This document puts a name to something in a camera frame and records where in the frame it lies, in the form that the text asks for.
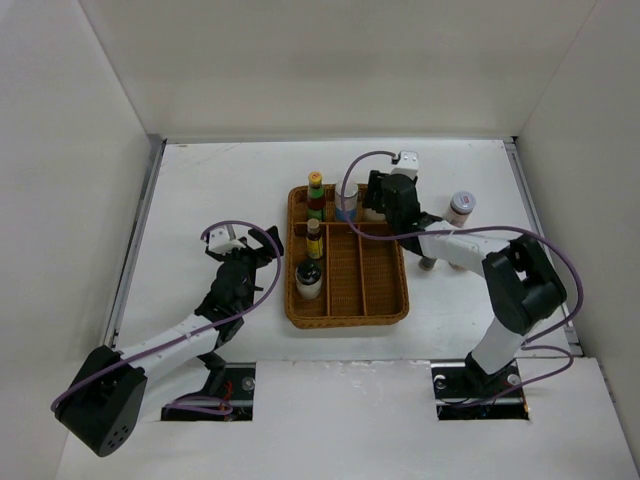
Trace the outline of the silver lid spice jar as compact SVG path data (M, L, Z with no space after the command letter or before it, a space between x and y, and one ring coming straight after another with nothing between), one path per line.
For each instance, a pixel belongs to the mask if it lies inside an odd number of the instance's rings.
M378 213L373 208L364 208L363 220L366 222L385 222L386 218L383 213Z

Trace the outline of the white blue label shaker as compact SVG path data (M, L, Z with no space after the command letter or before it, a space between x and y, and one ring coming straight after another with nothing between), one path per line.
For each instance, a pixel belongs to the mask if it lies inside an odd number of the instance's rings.
M334 216L338 222L356 221L359 187L354 182L340 181L334 190Z

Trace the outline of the black cap white jar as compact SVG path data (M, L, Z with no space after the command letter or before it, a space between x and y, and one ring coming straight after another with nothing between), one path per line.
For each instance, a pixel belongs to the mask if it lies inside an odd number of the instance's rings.
M313 300L319 296L322 279L322 270L314 259L307 258L296 267L296 289L305 300Z

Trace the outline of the yellow label dark bottle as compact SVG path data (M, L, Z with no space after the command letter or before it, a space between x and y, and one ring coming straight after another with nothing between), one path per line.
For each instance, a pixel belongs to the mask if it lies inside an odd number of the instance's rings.
M324 256L320 221L317 218L311 218L307 221L306 227L307 255L311 259L319 260Z

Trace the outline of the green label red sauce bottle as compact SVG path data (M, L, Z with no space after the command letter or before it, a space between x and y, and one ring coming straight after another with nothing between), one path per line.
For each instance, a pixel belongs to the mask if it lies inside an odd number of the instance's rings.
M324 222L326 219L326 195L322 174L313 171L308 175L306 208L309 219Z

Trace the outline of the red label white lid jar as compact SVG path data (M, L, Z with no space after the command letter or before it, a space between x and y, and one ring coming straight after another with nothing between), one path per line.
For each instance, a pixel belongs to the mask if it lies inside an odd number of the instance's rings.
M449 224L462 228L476 207L476 198L469 191L455 192L444 212L443 219Z

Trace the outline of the small black cap bottle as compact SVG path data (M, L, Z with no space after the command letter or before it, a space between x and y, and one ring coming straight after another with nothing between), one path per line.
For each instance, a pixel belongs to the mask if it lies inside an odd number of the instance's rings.
M421 257L419 260L419 267L426 272L432 271L437 263L437 260L430 257Z

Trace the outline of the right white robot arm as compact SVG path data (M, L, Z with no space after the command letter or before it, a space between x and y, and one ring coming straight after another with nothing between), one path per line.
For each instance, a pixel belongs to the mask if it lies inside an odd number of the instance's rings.
M489 394L531 330L567 299L566 289L541 245L543 239L510 227L518 236L486 236L485 229L462 230L423 212L417 181L400 173L369 173L364 207L385 216L394 239L405 250L445 260L481 276L494 318L466 356L464 384L473 394Z

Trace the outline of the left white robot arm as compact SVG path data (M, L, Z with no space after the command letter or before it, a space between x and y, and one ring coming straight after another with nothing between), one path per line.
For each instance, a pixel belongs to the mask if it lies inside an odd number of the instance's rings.
M189 381L200 397L214 398L223 390L224 373L213 366L216 352L272 293L257 285L257 271L282 264L284 255L276 226L262 229L247 223L247 236L237 237L239 224L218 222L202 233L206 255L220 265L193 313L137 345L95 348L71 385L52 402L56 420L97 456L114 453L131 436L153 396L152 385L190 362L203 363Z

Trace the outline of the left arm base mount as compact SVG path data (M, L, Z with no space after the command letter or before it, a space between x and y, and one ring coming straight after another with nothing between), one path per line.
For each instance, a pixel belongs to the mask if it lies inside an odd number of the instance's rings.
M227 362L217 353L201 355L207 377L202 385L180 395L174 403L183 408L164 406L163 422L246 422L253 420L257 368L254 362Z

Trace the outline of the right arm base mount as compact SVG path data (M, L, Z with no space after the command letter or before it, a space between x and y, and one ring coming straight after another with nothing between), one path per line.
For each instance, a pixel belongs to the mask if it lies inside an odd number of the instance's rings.
M431 364L436 415L441 421L529 419L516 360L487 375L471 361L451 360Z

